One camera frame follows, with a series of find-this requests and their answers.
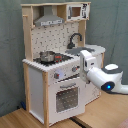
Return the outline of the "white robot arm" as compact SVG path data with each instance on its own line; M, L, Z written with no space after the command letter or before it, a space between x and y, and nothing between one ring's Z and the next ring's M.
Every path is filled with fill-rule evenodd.
M122 85L123 71L116 64L98 67L97 59L87 50L80 52L80 78L92 82L97 88L112 94L128 95L128 85Z

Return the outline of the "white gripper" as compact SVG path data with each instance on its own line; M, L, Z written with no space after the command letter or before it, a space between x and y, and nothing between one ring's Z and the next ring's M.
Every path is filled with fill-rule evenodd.
M82 50L80 52L80 78L89 83L89 79L87 78L87 73L93 67L97 66L96 58L87 50Z

